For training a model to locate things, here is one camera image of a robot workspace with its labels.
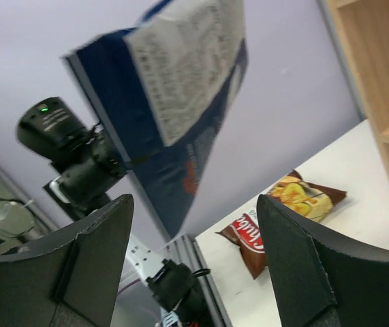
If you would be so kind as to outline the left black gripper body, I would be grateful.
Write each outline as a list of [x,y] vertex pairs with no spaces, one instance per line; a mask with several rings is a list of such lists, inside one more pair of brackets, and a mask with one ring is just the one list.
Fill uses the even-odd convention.
[[104,129],[86,132],[60,173],[59,189],[72,204],[94,204],[125,176],[119,155]]

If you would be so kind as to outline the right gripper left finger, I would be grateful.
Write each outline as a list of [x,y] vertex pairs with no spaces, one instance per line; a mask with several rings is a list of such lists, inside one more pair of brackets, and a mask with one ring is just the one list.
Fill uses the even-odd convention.
[[0,326],[109,326],[133,214],[132,195],[121,195],[0,255]]

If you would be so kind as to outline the upside-down Burts chilli bag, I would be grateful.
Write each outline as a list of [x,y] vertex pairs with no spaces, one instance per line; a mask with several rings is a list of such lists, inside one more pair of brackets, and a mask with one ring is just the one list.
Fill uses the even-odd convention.
[[242,1],[159,1],[65,56],[164,238],[181,230],[248,66]]

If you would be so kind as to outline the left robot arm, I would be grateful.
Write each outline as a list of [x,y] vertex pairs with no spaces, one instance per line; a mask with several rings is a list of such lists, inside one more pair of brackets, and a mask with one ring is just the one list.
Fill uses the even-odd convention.
[[[108,204],[108,190],[127,174],[105,130],[98,124],[86,127],[60,97],[32,105],[20,118],[16,137],[58,172],[48,188],[75,221]],[[127,244],[127,260],[164,316],[174,320],[173,326],[213,325],[199,281],[210,269],[192,271],[149,249],[134,235]]]

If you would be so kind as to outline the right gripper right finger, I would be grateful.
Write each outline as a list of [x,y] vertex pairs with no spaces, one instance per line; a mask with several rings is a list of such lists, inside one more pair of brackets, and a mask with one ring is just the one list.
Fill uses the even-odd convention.
[[256,209],[282,326],[389,326],[389,250],[267,195]]

